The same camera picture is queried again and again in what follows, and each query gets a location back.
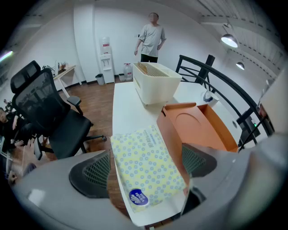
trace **white wall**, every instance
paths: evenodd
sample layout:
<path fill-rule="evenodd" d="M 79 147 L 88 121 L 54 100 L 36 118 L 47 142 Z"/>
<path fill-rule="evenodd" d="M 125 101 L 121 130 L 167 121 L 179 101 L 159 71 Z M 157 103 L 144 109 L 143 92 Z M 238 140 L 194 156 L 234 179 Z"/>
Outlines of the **white wall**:
<path fill-rule="evenodd" d="M 75 72 L 81 81 L 84 81 L 84 75 L 78 59 L 73 25 L 73 8 L 57 16 L 52 21 L 44 25 L 25 45 L 15 58 L 11 69 L 8 72 L 10 79 L 19 70 L 25 67 L 29 62 L 35 60 L 40 67 L 49 65 L 54 67 L 55 61 L 67 62 L 69 65 L 76 65 Z M 78 80 L 71 74 L 65 75 L 62 80 L 64 86 L 78 83 Z M 55 82 L 56 89 L 61 87 Z M 10 84 L 0 92 L 0 106 L 4 106 L 3 100 L 11 100 L 13 94 L 10 90 Z"/>
<path fill-rule="evenodd" d="M 220 68 L 226 55 L 223 46 L 201 25 L 188 16 L 164 5 L 144 0 L 105 0 L 95 2 L 95 36 L 97 50 L 99 39 L 110 37 L 115 74 L 123 73 L 124 63 L 140 60 L 134 49 L 139 34 L 149 23 L 151 12 L 159 14 L 158 23 L 165 29 L 166 42 L 159 51 L 158 62 L 175 70 L 179 55 L 205 62 L 208 55 L 216 57 L 213 67 Z"/>

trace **chair headrest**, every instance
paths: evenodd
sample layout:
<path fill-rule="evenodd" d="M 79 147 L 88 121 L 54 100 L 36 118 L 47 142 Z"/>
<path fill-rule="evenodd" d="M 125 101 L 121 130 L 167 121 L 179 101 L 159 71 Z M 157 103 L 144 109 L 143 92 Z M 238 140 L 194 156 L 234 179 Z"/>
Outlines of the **chair headrest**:
<path fill-rule="evenodd" d="M 29 83 L 29 79 L 41 72 L 41 68 L 36 61 L 30 62 L 17 74 L 11 78 L 10 87 L 13 93 L 19 93 Z"/>

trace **black mesh panel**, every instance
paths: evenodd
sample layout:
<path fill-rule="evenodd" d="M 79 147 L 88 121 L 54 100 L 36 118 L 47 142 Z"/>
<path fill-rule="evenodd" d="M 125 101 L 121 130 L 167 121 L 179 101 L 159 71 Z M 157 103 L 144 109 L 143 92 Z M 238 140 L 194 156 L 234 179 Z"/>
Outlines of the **black mesh panel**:
<path fill-rule="evenodd" d="M 18 93 L 19 89 L 24 85 L 24 83 L 27 82 L 28 79 L 36 73 L 40 73 L 40 71 L 40 66 L 36 61 L 30 62 L 11 79 L 12 92 Z"/>
<path fill-rule="evenodd" d="M 64 103 L 54 86 L 50 70 L 44 69 L 38 77 L 31 78 L 14 100 L 21 114 L 37 128 L 38 134 L 50 135 L 66 116 L 70 106 Z"/>

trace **white pillar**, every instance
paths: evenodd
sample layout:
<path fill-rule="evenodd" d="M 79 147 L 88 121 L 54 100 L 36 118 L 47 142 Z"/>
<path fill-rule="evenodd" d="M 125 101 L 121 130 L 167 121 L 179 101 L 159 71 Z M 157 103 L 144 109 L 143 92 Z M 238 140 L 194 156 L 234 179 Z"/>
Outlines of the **white pillar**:
<path fill-rule="evenodd" d="M 95 43 L 95 6 L 92 0 L 74 5 L 74 35 L 77 53 L 87 82 L 100 73 Z"/>

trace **gray t-shirt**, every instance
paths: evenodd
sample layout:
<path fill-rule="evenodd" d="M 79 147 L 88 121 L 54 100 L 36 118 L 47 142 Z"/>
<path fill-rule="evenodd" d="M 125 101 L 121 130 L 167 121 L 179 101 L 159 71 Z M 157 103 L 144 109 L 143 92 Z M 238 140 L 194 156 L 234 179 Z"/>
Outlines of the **gray t-shirt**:
<path fill-rule="evenodd" d="M 157 47 L 159 42 L 160 40 L 166 40 L 164 28 L 160 25 L 154 27 L 147 24 L 143 27 L 139 39 L 143 41 L 142 54 L 158 57 Z"/>

